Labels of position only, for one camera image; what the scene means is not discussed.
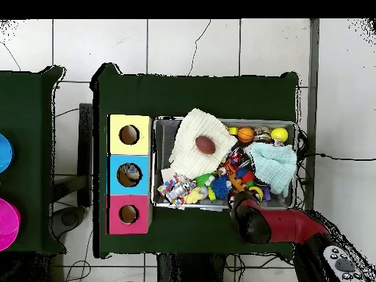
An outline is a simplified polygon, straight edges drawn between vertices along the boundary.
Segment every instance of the white tile floor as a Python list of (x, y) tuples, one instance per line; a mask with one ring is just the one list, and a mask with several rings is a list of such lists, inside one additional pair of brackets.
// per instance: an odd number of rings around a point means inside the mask
[[(238, 76), (239, 73), (280, 76), (286, 71), (295, 71), (303, 87), (300, 126), (306, 129), (308, 91), (304, 87), (308, 86), (310, 31), (307, 18), (242, 19), (241, 22), (234, 19), (27, 20), (0, 25), (0, 43), (3, 43), (0, 44), (0, 70), (17, 71), (20, 66), (22, 71), (38, 72), (51, 64), (67, 69), (65, 82), (56, 93), (57, 114), (92, 101), (88, 82), (103, 62), (118, 64), (123, 73), (188, 75), (195, 41), (202, 35), (197, 42), (191, 76)], [(78, 120), (78, 112), (56, 119), (56, 173), (76, 172)], [(62, 201), (75, 205), (75, 194)], [(61, 208), (62, 205), (55, 204), (55, 209)], [(55, 258), (56, 282), (64, 282), (70, 266), (84, 259), (92, 229), (90, 210), (84, 222), (65, 235), (68, 253)], [(144, 282), (143, 254), (112, 254), (108, 259), (96, 259), (91, 240), (88, 250), (87, 261), (92, 271), (81, 282)], [(270, 256), (242, 256), (242, 259), (248, 267), (254, 267)], [(228, 258), (229, 265), (233, 262), (233, 258)], [(156, 257), (147, 254), (145, 265), (145, 282), (156, 282)], [(70, 278), (81, 274), (82, 267), (74, 267)], [(224, 281), (234, 282), (234, 274), (225, 270)], [(297, 279), (294, 269), (275, 259), (264, 269), (247, 269), (242, 282), (297, 282)]]

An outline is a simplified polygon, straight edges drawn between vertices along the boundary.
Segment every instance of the blue cylinder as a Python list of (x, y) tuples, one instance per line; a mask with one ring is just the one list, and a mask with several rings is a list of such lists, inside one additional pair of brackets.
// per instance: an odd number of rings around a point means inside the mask
[(13, 148), (10, 141), (0, 134), (0, 173), (3, 173), (13, 159)]

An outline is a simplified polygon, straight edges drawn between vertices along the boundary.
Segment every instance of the table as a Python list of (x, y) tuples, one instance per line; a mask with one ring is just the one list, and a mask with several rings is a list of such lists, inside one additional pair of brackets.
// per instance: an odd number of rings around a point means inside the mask
[(0, 72), (0, 133), (15, 149), (13, 163), (0, 175), (0, 198), (21, 214), (16, 241), (8, 251), (63, 253), (51, 235), (52, 110), (54, 85), (63, 68), (41, 73)]
[(109, 114), (185, 116), (199, 108), (217, 118), (295, 121), (297, 75), (281, 77), (187, 77), (122, 75), (103, 64), (93, 76), (94, 254), (107, 253), (280, 253), (292, 258), (289, 243), (248, 245), (232, 230), (227, 211), (156, 208), (144, 235), (107, 235), (106, 117)]

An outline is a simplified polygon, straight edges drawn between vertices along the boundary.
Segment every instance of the light blue cloth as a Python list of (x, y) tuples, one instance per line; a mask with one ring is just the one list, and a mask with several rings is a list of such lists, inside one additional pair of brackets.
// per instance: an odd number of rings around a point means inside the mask
[(250, 146), (250, 155), (255, 163), (255, 177), (269, 184), (272, 189), (287, 197), (289, 184), (297, 168), (297, 155), (291, 145), (274, 145), (254, 142)]

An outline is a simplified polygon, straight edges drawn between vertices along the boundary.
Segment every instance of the pink round object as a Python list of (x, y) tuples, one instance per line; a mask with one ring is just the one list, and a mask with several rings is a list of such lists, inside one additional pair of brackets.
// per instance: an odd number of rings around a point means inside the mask
[(21, 216), (16, 207), (0, 199), (0, 251), (15, 241), (20, 223)]

